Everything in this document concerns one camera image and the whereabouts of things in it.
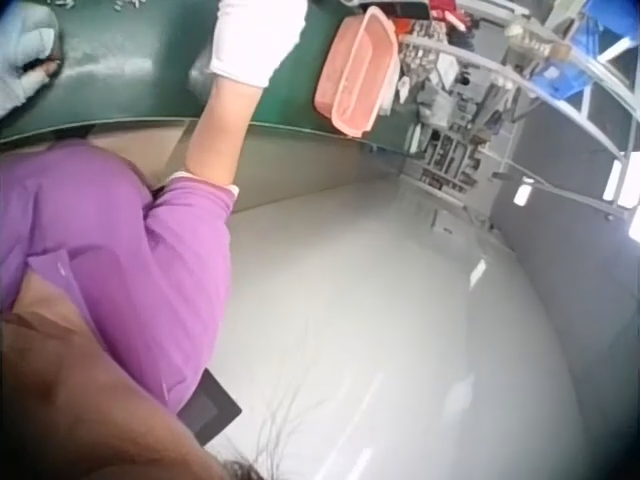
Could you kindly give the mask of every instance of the skin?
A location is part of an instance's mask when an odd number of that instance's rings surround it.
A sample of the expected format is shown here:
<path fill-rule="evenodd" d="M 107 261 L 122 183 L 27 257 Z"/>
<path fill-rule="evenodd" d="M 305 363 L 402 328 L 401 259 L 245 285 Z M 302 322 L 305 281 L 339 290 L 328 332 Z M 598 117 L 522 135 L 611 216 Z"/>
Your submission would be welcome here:
<path fill-rule="evenodd" d="M 262 91 L 218 78 L 188 149 L 188 171 L 233 183 Z M 2 322 L 3 422 L 49 478 L 227 480 L 221 464 L 104 352 L 81 313 L 29 271 Z"/>

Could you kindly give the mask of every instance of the pink plastic container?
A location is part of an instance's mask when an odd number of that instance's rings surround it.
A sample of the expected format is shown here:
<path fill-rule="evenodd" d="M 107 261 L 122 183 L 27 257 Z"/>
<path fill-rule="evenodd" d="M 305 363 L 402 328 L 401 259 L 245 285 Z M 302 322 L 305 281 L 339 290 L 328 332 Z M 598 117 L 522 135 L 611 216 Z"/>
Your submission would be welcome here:
<path fill-rule="evenodd" d="M 371 7 L 340 25 L 322 69 L 314 105 L 351 137 L 371 130 L 398 55 L 393 24 Z"/>

